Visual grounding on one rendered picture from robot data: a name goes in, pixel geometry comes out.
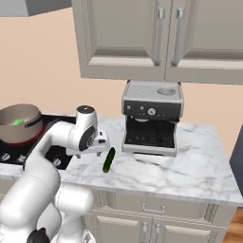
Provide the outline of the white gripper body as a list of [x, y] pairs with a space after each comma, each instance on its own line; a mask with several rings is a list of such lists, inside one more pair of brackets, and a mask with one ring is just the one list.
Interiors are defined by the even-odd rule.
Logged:
[[105, 144], [99, 144], [99, 145], [92, 145], [83, 151], [66, 148], [65, 152], [68, 156], [80, 156], [83, 154], [101, 154], [102, 152], [107, 152], [109, 149], [110, 149], [109, 146]]

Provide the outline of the green cucumber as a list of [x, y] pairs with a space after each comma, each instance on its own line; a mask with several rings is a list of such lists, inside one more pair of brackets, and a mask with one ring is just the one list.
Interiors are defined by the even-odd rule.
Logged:
[[109, 170], [110, 170], [110, 166], [112, 164], [112, 161], [115, 157], [115, 154], [116, 154], [116, 150], [114, 147], [111, 147], [107, 156], [106, 156], [106, 159], [104, 161], [104, 164], [103, 164], [103, 172], [104, 173], [108, 173]]

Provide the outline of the grey pot with red base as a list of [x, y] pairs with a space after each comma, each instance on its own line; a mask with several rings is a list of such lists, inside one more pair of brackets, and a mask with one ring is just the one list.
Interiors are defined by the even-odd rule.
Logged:
[[[24, 123], [13, 125], [16, 119]], [[42, 114], [33, 104], [19, 103], [0, 110], [0, 140], [6, 143], [22, 143], [32, 140], [43, 129]]]

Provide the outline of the black hob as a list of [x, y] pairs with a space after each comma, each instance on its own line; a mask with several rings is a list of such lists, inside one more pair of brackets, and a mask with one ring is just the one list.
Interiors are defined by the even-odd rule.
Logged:
[[[74, 117], [47, 114], [42, 115], [44, 127], [47, 127], [50, 122], [53, 122], [55, 120], [71, 123], [74, 123], [76, 121]], [[18, 163], [16, 160], [19, 158], [20, 155], [26, 156], [28, 152], [33, 148], [36, 141], [37, 139], [33, 139], [20, 144], [7, 144], [0, 140], [0, 163], [22, 165], [23, 163]], [[4, 153], [8, 153], [10, 155], [9, 160], [1, 160], [1, 157]], [[51, 146], [48, 149], [45, 158], [52, 163], [55, 159], [60, 159], [61, 165], [57, 167], [59, 170], [65, 170], [72, 159], [71, 156], [68, 156], [66, 154], [65, 148], [57, 145]]]

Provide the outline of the silver black coffee machine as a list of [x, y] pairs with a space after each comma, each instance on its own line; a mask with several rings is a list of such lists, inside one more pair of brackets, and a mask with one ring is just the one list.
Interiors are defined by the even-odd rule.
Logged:
[[124, 153], [174, 157], [176, 130], [183, 115], [180, 83], [128, 81], [121, 98]]

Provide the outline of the beige base cupboard door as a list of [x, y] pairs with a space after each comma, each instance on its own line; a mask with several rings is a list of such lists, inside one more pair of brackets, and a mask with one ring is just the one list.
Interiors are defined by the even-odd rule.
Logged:
[[149, 243], [152, 218], [147, 216], [94, 211], [92, 233], [96, 243], [141, 243], [143, 222], [148, 222], [146, 243]]
[[159, 243], [222, 243], [225, 228], [185, 221], [153, 219], [151, 243], [155, 243], [155, 225], [160, 224]]

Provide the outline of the beige drawer front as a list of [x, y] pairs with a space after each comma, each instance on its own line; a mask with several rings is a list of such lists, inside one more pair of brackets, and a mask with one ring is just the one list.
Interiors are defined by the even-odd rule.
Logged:
[[147, 208], [157, 210], [165, 206], [164, 216], [180, 217], [186, 219], [203, 219], [212, 222], [215, 217], [217, 205], [205, 202], [185, 201], [153, 196], [138, 196], [130, 194], [116, 194], [116, 208], [125, 211], [144, 213], [141, 204]]

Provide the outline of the dark grey fridge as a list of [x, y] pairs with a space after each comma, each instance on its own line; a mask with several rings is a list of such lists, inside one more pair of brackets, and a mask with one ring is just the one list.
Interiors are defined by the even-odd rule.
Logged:
[[230, 165], [239, 191], [243, 196], [243, 124], [241, 125], [236, 143], [234, 145]]

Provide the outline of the grey range hood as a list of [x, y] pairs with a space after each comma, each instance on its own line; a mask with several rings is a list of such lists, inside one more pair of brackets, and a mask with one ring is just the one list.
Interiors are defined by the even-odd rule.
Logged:
[[29, 17], [71, 7], [71, 0], [0, 0], [0, 17]]

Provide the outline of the beige wall cupboard door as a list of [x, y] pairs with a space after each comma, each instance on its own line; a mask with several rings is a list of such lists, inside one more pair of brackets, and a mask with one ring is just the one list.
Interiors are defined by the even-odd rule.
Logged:
[[[83, 78], [164, 79], [172, 0], [71, 0]], [[158, 8], [164, 8], [155, 65]]]
[[[178, 8], [184, 15], [173, 66]], [[243, 85], [243, 0], [172, 1], [165, 79]]]

